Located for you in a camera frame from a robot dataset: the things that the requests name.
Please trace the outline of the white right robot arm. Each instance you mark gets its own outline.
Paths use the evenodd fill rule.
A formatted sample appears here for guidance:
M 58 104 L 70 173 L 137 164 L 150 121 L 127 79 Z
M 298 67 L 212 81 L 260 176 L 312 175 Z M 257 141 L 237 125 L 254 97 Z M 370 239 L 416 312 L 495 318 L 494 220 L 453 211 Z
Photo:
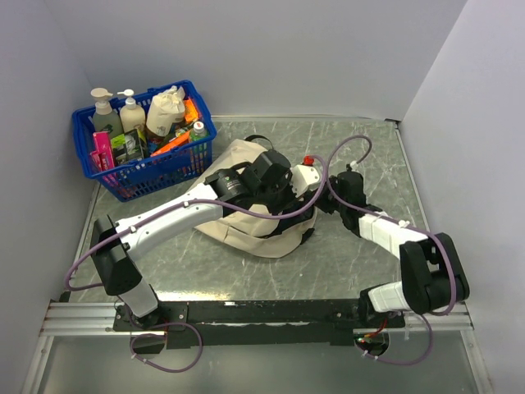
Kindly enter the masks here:
M 367 202 L 363 176 L 352 169 L 329 176 L 316 206 L 338 213 L 345 228 L 395 256 L 401 280 L 370 287 L 359 296 L 358 317 L 368 327 L 390 312 L 435 313 L 470 296 L 468 279 L 450 236 L 428 234 L 396 221 Z

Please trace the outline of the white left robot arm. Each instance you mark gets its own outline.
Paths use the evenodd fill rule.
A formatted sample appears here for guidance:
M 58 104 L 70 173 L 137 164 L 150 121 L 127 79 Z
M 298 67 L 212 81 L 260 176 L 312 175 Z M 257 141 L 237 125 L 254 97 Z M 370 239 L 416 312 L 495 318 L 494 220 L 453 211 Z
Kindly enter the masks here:
M 137 260 L 181 232 L 254 205 L 271 215 L 283 214 L 317 189 L 321 179 L 315 167 L 292 166 L 271 149 L 251 163 L 217 169 L 185 194 L 148 212 L 119 222 L 100 218 L 94 225 L 91 257 L 105 292 L 126 304 L 140 328 L 154 329 L 162 320 L 162 307 Z

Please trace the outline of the beige canvas backpack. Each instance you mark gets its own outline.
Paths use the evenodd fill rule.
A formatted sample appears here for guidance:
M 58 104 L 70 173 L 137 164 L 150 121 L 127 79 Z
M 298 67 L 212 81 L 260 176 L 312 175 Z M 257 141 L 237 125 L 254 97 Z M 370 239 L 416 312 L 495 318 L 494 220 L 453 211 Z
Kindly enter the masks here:
M 233 140 L 192 187 L 204 182 L 216 170 L 242 162 L 252 163 L 267 149 L 255 142 Z M 284 220 L 267 220 L 235 212 L 225 218 L 196 227 L 216 241 L 251 255 L 278 259 L 296 250 L 314 231 L 318 210 L 309 208 L 299 216 Z

